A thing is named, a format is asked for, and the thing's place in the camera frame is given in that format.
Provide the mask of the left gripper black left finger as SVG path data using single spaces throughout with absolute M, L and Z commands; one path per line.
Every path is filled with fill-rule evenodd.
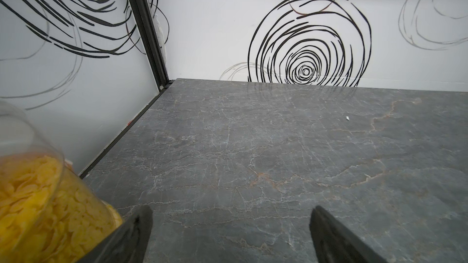
M 78 263 L 142 263 L 153 224 L 152 209 L 139 207 Z

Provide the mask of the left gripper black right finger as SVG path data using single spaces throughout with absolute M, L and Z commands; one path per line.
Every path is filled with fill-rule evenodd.
M 309 229 L 319 263 L 387 263 L 321 206 L 313 208 Z

